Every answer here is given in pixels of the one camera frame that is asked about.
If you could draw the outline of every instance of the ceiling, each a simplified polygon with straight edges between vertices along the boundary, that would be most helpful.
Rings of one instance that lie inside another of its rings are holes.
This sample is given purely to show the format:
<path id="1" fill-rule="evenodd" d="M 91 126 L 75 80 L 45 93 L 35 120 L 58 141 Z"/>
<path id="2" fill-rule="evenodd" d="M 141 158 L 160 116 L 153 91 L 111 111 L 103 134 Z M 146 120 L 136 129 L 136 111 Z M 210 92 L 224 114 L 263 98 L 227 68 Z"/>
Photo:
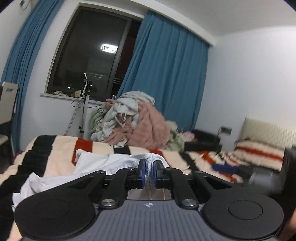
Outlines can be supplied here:
<path id="1" fill-rule="evenodd" d="M 137 4 L 130 0 L 89 0 L 99 5 L 113 6 L 112 8 L 124 9 L 124 12 L 130 12 L 140 18 L 143 18 L 148 11 L 147 7 Z"/>
<path id="2" fill-rule="evenodd" d="M 296 12 L 284 0 L 156 1 L 189 18 L 214 37 L 256 28 L 296 25 Z"/>

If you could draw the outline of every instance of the logo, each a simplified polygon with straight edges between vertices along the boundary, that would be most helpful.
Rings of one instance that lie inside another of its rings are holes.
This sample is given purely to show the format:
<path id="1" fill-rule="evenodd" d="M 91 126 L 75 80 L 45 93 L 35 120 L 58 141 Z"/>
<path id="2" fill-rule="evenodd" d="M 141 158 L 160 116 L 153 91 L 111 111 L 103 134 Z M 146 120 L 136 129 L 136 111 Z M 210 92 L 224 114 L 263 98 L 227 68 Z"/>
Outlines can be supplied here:
<path id="1" fill-rule="evenodd" d="M 145 206 L 146 207 L 152 207 L 153 206 L 153 203 L 148 202 L 148 203 L 145 204 Z"/>

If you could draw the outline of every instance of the white chair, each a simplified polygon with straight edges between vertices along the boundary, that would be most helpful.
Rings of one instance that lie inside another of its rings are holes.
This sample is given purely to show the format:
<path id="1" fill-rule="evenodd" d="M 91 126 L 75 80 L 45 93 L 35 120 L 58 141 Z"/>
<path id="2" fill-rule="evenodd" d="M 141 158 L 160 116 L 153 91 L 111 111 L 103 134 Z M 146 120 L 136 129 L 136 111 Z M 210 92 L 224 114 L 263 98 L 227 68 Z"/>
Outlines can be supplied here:
<path id="1" fill-rule="evenodd" d="M 3 82 L 2 86 L 0 86 L 0 125 L 11 121 L 17 89 L 18 84 L 8 82 Z M 9 133 L 8 136 L 0 134 L 0 147 L 6 145 L 9 147 L 9 152 L 12 153 L 12 147 L 9 141 L 10 128 L 6 132 Z"/>

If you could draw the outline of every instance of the window sill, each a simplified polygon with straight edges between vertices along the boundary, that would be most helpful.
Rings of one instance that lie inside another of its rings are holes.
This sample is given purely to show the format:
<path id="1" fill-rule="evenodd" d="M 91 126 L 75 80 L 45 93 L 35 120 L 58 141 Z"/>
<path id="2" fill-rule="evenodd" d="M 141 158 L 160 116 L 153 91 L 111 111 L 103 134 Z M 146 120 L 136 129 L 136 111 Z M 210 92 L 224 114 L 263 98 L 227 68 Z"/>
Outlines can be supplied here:
<path id="1" fill-rule="evenodd" d="M 47 93 L 41 93 L 41 97 L 47 97 L 47 98 L 55 98 L 55 99 L 64 99 L 64 100 L 76 100 L 77 98 L 70 97 L 70 96 L 62 96 L 62 95 L 52 95 L 52 94 L 47 94 Z M 95 101 L 95 100 L 89 100 L 89 103 L 91 104 L 103 104 L 104 102 L 102 101 Z"/>

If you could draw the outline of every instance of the green cloth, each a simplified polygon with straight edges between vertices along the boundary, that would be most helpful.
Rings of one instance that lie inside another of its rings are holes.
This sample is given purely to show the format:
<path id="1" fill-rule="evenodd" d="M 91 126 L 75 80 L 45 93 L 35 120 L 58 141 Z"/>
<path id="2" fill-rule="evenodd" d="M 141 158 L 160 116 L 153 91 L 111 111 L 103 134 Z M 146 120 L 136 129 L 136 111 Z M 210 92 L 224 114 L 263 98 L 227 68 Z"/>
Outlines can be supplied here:
<path id="1" fill-rule="evenodd" d="M 170 135 L 170 140 L 167 143 L 166 150 L 183 151 L 185 143 L 183 137 L 177 132 L 177 130 L 174 130 L 173 128 L 170 130 Z"/>
<path id="2" fill-rule="evenodd" d="M 106 103 L 102 104 L 97 110 L 92 111 L 91 118 L 89 120 L 89 129 L 91 134 L 96 131 L 97 126 L 102 122 L 107 111 Z"/>

